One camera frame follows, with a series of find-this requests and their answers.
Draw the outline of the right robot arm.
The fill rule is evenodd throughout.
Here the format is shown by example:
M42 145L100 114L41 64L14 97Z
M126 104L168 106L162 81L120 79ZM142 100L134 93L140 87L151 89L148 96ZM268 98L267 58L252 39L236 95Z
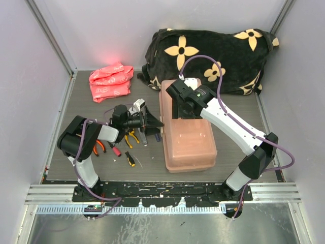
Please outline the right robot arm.
M278 137L274 133L265 134L236 115L213 90L205 85L196 89L188 80L177 79L167 88L177 110L186 117L202 118L214 124L245 154L245 158L222 183L221 193L228 200L235 200L243 187L258 179L275 157Z

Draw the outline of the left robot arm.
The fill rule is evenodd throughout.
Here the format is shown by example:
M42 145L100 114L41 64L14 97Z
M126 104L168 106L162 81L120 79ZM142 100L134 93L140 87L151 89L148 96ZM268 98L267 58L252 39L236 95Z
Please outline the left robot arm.
M117 105L107 123L77 115L59 136L57 147L72 163L77 175L77 192L89 201L103 200L101 181L92 163L92 152L98 141L119 143L131 130L139 128L145 135L160 132L164 124L147 106L131 113L126 105Z

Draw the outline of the pink plastic tool box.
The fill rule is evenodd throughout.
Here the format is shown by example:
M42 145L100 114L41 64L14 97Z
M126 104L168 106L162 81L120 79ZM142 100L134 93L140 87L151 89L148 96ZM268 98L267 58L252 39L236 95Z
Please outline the pink plastic tool box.
M182 173L214 167L217 149L211 123L206 119L172 118L172 98L166 89L173 82L163 81L159 92L166 168L170 173Z

